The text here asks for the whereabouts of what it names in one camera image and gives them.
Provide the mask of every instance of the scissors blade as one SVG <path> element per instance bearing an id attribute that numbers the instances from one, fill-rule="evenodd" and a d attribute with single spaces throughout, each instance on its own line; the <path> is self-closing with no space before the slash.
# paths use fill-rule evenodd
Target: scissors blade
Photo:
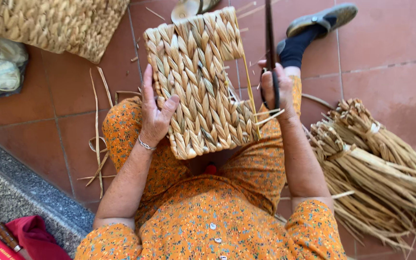
<path id="1" fill-rule="evenodd" d="M 274 27 L 272 26 L 272 11 L 270 0 L 266 0 L 266 68 L 275 68 Z"/>

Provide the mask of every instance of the sandal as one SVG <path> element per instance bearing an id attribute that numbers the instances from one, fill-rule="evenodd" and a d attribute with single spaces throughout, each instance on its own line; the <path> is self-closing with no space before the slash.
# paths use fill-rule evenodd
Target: sandal
<path id="1" fill-rule="evenodd" d="M 319 24 L 326 28 L 327 32 L 317 35 L 316 39 L 324 38 L 328 35 L 328 33 L 334 31 L 336 28 L 350 22 L 357 14 L 357 11 L 358 9 L 355 4 L 344 3 L 315 14 L 301 16 L 291 22 L 286 29 L 286 36 L 288 38 L 293 37 L 302 32 L 307 26 Z M 331 24 L 324 19 L 326 16 L 336 17 L 337 22 L 331 26 Z"/>
<path id="2" fill-rule="evenodd" d="M 179 0 L 171 12 L 173 23 L 188 17 L 206 13 L 221 0 Z"/>

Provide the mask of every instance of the tile floor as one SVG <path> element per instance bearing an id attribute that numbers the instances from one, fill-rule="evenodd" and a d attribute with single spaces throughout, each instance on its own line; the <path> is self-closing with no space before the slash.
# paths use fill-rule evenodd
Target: tile floor
<path id="1" fill-rule="evenodd" d="M 239 9 L 251 0 L 222 0 L 217 8 L 232 5 Z M 238 13 L 252 85 L 259 81 L 254 64 L 264 55 L 263 0 Z M 353 0 L 359 14 L 347 26 L 326 39 L 313 42 L 303 57 L 303 93 L 336 104 L 341 98 L 361 98 L 376 119 L 416 148 L 416 1 Z M 141 72 L 147 64 L 143 40 L 136 41 L 150 27 L 165 22 L 146 7 L 170 21 L 176 0 L 131 0 L 99 66 L 110 91 L 136 91 Z M 273 5 L 274 34 L 278 42 L 294 18 L 340 3 L 340 0 L 276 0 Z M 257 12 L 242 17 L 251 10 Z M 30 63 L 20 94 L 0 98 L 0 146 L 53 185 L 95 211 L 99 186 L 85 187 L 81 177 L 97 168 L 88 140 L 95 135 L 95 101 L 89 77 L 93 78 L 99 98 L 99 120 L 110 108 L 102 81 L 94 64 L 79 56 L 49 53 L 28 46 Z M 130 62 L 135 56 L 137 62 Z M 233 85 L 245 98 L 246 72 L 242 62 L 230 61 L 228 73 Z M 129 96 L 120 95 L 120 100 Z M 326 109 L 307 99 L 302 102 L 302 121 L 309 127 Z M 209 159 L 200 159 L 202 165 Z M 107 161 L 103 174 L 115 173 Z M 105 188 L 111 179 L 104 179 Z M 290 214 L 285 201 L 279 212 Z M 344 229 L 341 239 L 347 254 L 357 259 L 403 259 L 399 253 L 370 237 L 356 243 Z M 409 259 L 416 260 L 415 250 Z"/>

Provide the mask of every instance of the silver bracelet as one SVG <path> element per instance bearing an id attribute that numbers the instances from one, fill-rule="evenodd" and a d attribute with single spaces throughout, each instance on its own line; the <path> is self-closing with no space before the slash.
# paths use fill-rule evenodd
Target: silver bracelet
<path id="1" fill-rule="evenodd" d="M 143 142 L 141 141 L 141 135 L 138 135 L 138 136 L 137 136 L 137 139 L 139 140 L 139 142 L 141 143 L 141 145 L 142 145 L 145 149 L 147 149 L 147 150 L 152 150 L 152 151 L 154 151 L 154 150 L 156 149 L 156 147 L 150 147 L 148 144 L 143 143 Z"/>

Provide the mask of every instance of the floral pattern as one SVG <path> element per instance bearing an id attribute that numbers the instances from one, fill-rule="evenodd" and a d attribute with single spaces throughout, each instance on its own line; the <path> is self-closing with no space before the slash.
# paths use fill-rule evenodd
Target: floral pattern
<path id="1" fill-rule="evenodd" d="M 300 89 L 299 78 L 293 79 Z M 117 171 L 141 124 L 137 97 L 109 111 L 103 132 Z M 301 203 L 286 226 L 273 217 L 286 184 L 278 122 L 268 121 L 261 134 L 216 174 L 198 176 L 174 157 L 164 138 L 153 155 L 136 230 L 123 224 L 100 227 L 78 246 L 76 259 L 345 259 L 325 204 Z"/>

